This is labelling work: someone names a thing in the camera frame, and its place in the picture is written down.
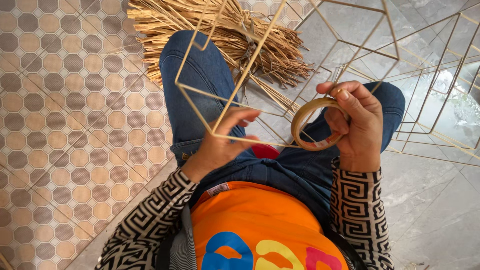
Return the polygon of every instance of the masking tape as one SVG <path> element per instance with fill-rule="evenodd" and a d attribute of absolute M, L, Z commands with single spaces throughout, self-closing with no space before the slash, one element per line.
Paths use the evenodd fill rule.
<path fill-rule="evenodd" d="M 299 145 L 305 150 L 319 151 L 319 150 L 329 148 L 335 145 L 343 137 L 342 134 L 338 132 L 333 132 L 328 138 L 319 142 L 306 142 L 300 139 L 300 128 L 302 126 L 303 120 L 308 115 L 310 115 L 310 113 L 323 107 L 337 108 L 342 112 L 343 116 L 345 117 L 345 120 L 347 121 L 350 120 L 350 116 L 347 114 L 347 112 L 343 108 L 341 108 L 338 105 L 337 101 L 333 98 L 317 98 L 303 105 L 293 117 L 291 132 L 292 132 L 293 139 L 295 140 L 295 142 L 297 142 L 297 145 Z"/>

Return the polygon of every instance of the t-shirt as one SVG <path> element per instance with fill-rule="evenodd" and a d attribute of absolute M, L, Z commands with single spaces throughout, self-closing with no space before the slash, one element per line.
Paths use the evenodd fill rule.
<path fill-rule="evenodd" d="M 226 191 L 210 192 L 213 197 L 205 191 L 192 209 L 198 269 L 348 270 L 318 220 L 296 198 L 261 184 L 222 185 Z"/>

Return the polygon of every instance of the blue jeans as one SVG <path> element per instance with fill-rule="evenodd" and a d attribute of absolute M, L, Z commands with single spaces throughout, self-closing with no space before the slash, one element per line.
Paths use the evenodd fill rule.
<path fill-rule="evenodd" d="M 205 133 L 203 124 L 174 83 L 192 34 L 193 31 L 179 31 L 172 35 L 160 55 L 159 63 L 165 102 L 173 130 L 173 145 L 170 149 L 175 154 L 178 166 L 182 166 L 186 157 L 196 152 Z M 195 41 L 204 44 L 206 38 L 199 32 Z M 180 73 L 179 82 L 224 98 L 229 98 L 235 87 L 227 63 L 211 41 L 204 51 L 192 47 Z M 365 87 L 372 89 L 375 84 L 365 84 Z M 189 90 L 187 93 L 207 122 L 216 119 L 226 104 L 224 101 Z M 405 98 L 400 89 L 389 83 L 382 83 L 374 92 L 374 96 L 381 102 L 384 114 L 383 151 L 400 125 Z M 306 133 L 315 140 L 325 139 L 331 134 L 324 112 L 325 110 L 305 128 Z M 245 130 L 236 126 L 230 134 L 242 137 L 245 136 Z M 313 212 L 326 230 L 333 178 L 331 160 L 339 154 L 336 146 L 316 152 L 288 147 L 275 160 L 271 160 L 258 159 L 251 149 L 246 150 L 227 165 L 203 178 L 190 199 L 190 206 L 196 203 L 205 190 L 220 183 L 254 182 L 296 197 Z"/>

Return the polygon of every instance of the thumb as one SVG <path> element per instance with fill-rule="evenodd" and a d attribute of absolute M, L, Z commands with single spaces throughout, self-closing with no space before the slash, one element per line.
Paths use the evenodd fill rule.
<path fill-rule="evenodd" d="M 360 101 L 350 92 L 342 89 L 337 95 L 336 100 L 352 119 L 361 120 L 368 118 L 369 112 L 360 104 Z"/>

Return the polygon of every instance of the bundle of dried straw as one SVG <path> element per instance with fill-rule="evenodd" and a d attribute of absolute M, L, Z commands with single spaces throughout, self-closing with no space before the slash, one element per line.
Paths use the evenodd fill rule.
<path fill-rule="evenodd" d="M 232 71 L 238 70 L 239 61 L 248 48 L 245 35 L 238 31 L 241 23 L 244 22 L 247 31 L 250 31 L 249 26 L 253 20 L 254 34 L 257 37 L 263 37 L 269 25 L 265 20 L 252 17 L 252 12 L 244 11 L 237 0 L 130 0 L 129 5 L 135 8 L 127 11 L 128 17 L 137 22 L 135 29 L 147 35 L 145 38 L 137 38 L 146 50 L 143 61 L 151 63 L 147 76 L 160 84 L 158 61 L 163 47 L 176 31 L 194 30 L 205 5 L 208 6 L 200 32 L 209 35 L 215 27 L 211 40 L 220 49 Z M 284 87 L 296 86 L 300 82 L 299 77 L 306 79 L 313 69 L 312 65 L 301 60 L 302 54 L 298 48 L 303 46 L 297 33 L 299 32 L 275 25 L 262 47 L 265 53 L 258 55 L 251 68 L 252 72 L 261 69 L 263 64 L 263 72 L 267 73 L 265 78 L 272 76 Z M 280 106 L 291 106 L 292 101 L 269 84 L 254 75 L 249 78 Z M 292 111 L 299 108 L 297 104 L 291 106 Z"/>

